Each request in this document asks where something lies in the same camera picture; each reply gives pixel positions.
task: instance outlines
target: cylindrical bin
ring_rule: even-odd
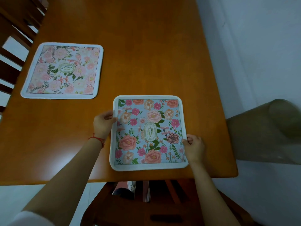
[[[227,120],[236,159],[301,164],[301,112],[276,99]]]

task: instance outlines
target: person's right hand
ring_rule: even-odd
[[[205,146],[201,137],[187,134],[187,140],[182,139],[182,142],[189,164],[203,164]]]

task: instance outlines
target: person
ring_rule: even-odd
[[[117,121],[108,111],[94,118],[94,136],[17,214],[9,226],[69,225],[92,168],[112,125]],[[183,139],[185,154],[192,168],[206,226],[240,225],[232,214],[203,164],[204,144],[200,137]]]

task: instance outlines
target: hand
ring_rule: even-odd
[[[185,147],[185,155],[190,165],[203,165],[205,146],[201,137],[187,134],[187,140],[182,139]]]
[[[117,117],[113,117],[113,111],[107,111],[99,114],[94,118],[94,136],[102,139],[106,139],[112,129],[112,125],[118,120]]]

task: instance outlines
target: person's left arm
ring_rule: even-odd
[[[96,116],[95,137],[105,140],[116,121],[112,111]],[[100,140],[90,138],[74,158],[30,200],[23,211],[34,212],[57,226],[69,225],[102,148]]]

